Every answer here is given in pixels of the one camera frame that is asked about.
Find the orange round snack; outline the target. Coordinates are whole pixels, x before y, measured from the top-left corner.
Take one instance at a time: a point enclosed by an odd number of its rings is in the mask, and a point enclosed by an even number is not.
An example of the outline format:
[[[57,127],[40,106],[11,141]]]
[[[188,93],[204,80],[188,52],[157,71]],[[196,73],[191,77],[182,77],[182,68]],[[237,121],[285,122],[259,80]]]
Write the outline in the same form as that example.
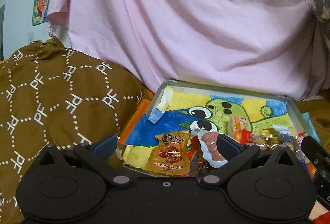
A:
[[[312,163],[307,163],[306,167],[310,178],[313,179],[316,173],[316,167]]]

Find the orange clear snack packet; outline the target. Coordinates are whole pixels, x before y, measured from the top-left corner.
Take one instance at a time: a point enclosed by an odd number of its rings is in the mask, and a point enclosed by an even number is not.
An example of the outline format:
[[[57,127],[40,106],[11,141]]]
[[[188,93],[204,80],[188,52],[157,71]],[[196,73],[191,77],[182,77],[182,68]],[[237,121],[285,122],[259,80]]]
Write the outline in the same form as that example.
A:
[[[230,116],[227,124],[227,135],[240,142],[243,130],[252,130],[249,120],[245,117]]]

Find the white blue sausage packet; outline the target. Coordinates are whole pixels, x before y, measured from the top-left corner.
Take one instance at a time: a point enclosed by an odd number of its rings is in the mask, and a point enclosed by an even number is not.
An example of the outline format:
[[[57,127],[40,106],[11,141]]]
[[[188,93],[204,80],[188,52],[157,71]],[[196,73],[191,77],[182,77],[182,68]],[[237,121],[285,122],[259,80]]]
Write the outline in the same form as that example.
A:
[[[220,168],[227,163],[227,160],[220,154],[217,149],[217,138],[219,133],[217,131],[198,130],[194,127],[190,132],[191,135],[197,136],[200,142],[203,158],[213,167]]]

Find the blue snack packet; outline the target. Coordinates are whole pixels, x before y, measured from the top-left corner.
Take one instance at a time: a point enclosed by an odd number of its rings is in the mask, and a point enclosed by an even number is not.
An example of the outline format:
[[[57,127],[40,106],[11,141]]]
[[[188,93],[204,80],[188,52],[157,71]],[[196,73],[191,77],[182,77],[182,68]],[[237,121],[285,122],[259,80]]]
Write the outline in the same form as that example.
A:
[[[280,126],[280,125],[273,125],[272,127],[278,134],[279,139],[282,144],[284,144],[284,143],[293,144],[295,142],[295,137],[288,127]]]

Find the clear red nut packet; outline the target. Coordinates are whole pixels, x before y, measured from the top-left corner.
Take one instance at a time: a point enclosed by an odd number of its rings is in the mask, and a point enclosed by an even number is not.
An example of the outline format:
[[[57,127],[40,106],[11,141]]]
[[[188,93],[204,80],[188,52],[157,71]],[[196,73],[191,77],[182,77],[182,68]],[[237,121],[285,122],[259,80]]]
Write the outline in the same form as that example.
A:
[[[281,140],[278,137],[264,137],[256,135],[252,131],[243,129],[240,135],[240,143],[242,145],[252,143],[254,145],[258,145],[261,150],[273,150],[281,143]]]

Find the gold foil snack packet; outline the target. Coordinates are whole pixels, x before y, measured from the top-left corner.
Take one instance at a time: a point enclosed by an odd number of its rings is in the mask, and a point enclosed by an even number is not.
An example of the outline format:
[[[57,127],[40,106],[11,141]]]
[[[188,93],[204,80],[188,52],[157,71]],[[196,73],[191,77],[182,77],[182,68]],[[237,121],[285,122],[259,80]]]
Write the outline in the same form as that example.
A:
[[[145,166],[150,173],[169,176],[186,175],[190,172],[190,160],[187,144],[190,138],[188,131],[167,132],[156,135],[159,145],[156,146]]]

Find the red snack packet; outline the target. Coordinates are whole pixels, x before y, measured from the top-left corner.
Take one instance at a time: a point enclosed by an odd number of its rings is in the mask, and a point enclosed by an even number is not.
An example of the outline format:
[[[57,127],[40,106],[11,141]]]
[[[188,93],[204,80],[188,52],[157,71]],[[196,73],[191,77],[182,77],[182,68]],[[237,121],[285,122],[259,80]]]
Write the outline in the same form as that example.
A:
[[[211,171],[210,164],[204,159],[203,152],[197,150],[193,153],[192,159],[190,161],[190,172],[188,175],[190,177],[202,177],[207,175]]]

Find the colourful striped bedspread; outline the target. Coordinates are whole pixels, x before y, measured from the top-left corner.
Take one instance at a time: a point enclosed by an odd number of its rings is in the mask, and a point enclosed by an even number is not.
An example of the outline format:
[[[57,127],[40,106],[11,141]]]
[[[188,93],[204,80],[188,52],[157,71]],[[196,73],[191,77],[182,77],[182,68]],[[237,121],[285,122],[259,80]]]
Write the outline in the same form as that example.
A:
[[[151,100],[146,98],[141,99],[137,111],[127,123],[124,131],[122,131],[119,144],[126,144],[131,131],[133,131],[141,117],[147,113],[151,102]],[[300,112],[309,117],[306,122],[311,125],[310,131],[312,135],[329,152],[329,99],[325,99],[322,95],[315,95],[297,102],[296,105]],[[329,210],[325,209],[320,203],[317,203],[312,210],[311,217],[313,223],[329,223]]]

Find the grey painted tray box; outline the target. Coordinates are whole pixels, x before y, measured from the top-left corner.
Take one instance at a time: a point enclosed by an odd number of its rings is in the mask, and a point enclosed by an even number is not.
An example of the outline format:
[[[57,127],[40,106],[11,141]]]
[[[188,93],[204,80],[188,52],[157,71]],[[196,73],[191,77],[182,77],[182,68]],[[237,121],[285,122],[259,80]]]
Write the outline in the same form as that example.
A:
[[[126,167],[145,173],[149,156],[159,145],[156,135],[188,131],[187,153],[191,161],[193,153],[201,150],[199,139],[190,133],[192,129],[227,135],[230,116],[247,118],[251,131],[264,137],[279,138],[273,125],[288,127],[295,142],[284,144],[303,166],[308,163],[301,143],[309,130],[290,98],[175,80],[165,81],[158,88],[147,113],[135,125],[126,144],[119,144],[119,158]]]

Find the pink draped sheet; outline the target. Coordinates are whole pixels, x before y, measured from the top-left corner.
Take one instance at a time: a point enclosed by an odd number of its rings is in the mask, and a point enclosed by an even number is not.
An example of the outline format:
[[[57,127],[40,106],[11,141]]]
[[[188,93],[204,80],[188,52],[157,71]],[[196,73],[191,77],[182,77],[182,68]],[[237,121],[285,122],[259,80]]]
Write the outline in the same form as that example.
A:
[[[329,87],[329,51],[307,0],[49,0],[73,49],[152,91],[167,79],[300,100]]]

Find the plastic bag of clothes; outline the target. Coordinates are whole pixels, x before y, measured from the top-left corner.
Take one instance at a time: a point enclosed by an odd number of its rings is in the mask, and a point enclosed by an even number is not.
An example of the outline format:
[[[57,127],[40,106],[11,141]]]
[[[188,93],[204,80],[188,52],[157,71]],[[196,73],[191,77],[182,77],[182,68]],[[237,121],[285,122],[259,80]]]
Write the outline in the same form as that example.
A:
[[[310,0],[310,9],[317,18],[322,39],[329,50],[330,0]]]

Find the cartoon wall poster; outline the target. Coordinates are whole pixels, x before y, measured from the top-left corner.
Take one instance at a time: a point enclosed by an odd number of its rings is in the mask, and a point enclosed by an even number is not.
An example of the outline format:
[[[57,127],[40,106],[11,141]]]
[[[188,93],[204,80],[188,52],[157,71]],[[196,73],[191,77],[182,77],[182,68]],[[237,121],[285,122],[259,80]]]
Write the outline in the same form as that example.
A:
[[[48,22],[48,6],[49,0],[34,0],[31,26]]]

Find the dark picture frame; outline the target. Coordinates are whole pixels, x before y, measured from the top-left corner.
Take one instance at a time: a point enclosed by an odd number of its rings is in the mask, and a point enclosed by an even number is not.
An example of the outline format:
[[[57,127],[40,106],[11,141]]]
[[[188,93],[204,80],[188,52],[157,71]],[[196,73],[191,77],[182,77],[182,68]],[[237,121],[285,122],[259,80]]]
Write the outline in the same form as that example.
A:
[[[5,19],[5,5],[0,8],[0,59],[4,60],[3,53],[3,24]]]

